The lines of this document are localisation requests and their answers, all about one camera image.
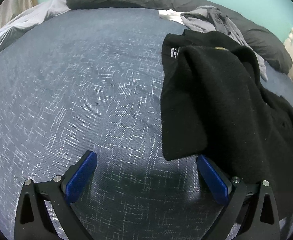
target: black garment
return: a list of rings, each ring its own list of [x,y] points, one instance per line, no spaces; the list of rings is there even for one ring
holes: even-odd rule
[[[219,32],[185,30],[166,36],[162,63],[165,159],[205,154],[246,183],[266,179],[280,219],[292,214],[293,108],[262,87],[254,52]]]

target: blue gripper pad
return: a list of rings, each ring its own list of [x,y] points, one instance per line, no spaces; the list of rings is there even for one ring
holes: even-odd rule
[[[92,151],[87,151],[75,165],[70,166],[65,172],[61,188],[68,205],[78,200],[86,183],[94,173],[96,165],[97,155]]]
[[[230,190],[204,155],[198,156],[197,167],[208,185],[215,201],[218,204],[226,206],[229,203]]]

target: white sheet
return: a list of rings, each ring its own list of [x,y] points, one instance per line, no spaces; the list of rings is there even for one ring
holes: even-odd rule
[[[68,10],[66,0],[50,0],[25,10],[0,28],[0,52],[35,26]]]

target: clothing label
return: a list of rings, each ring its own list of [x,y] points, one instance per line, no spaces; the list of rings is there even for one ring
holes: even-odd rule
[[[178,54],[179,54],[179,49],[180,48],[171,48],[171,57],[173,58],[177,58]]]

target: patterned fitted sheet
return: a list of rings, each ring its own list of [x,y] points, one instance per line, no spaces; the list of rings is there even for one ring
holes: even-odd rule
[[[0,53],[0,229],[9,240],[24,180],[63,174],[86,150],[98,165],[72,207],[95,239],[204,235],[221,206],[199,183],[195,157],[162,156],[161,46],[184,28],[155,10],[76,10]]]

